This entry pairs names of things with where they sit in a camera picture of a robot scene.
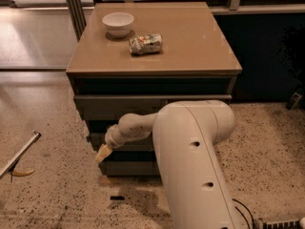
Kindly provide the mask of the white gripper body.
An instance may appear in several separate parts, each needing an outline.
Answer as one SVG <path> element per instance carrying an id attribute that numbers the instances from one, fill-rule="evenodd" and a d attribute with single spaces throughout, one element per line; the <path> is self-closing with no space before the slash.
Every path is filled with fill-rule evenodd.
<path id="1" fill-rule="evenodd" d="M 127 139 L 121 134 L 117 124 L 112 125 L 105 133 L 105 142 L 112 149 L 117 149 L 123 146 Z"/>

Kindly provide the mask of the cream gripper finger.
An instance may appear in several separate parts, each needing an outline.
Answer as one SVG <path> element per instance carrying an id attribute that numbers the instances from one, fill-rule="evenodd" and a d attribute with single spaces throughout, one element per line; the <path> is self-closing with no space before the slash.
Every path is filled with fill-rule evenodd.
<path id="1" fill-rule="evenodd" d="M 108 144 L 103 144 L 95 156 L 95 161 L 97 163 L 100 163 L 105 158 L 107 158 L 111 153 L 112 153 L 112 147 L 109 146 Z"/>

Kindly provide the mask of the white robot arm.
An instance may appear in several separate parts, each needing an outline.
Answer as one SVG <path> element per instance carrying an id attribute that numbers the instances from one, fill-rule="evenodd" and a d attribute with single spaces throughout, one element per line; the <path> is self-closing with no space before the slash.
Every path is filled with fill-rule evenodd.
<path id="1" fill-rule="evenodd" d="M 173 228 L 241 229 L 214 151 L 234 128 L 234 113 L 222 101 L 178 101 L 156 114 L 123 115 L 106 132 L 95 160 L 151 136 Z"/>

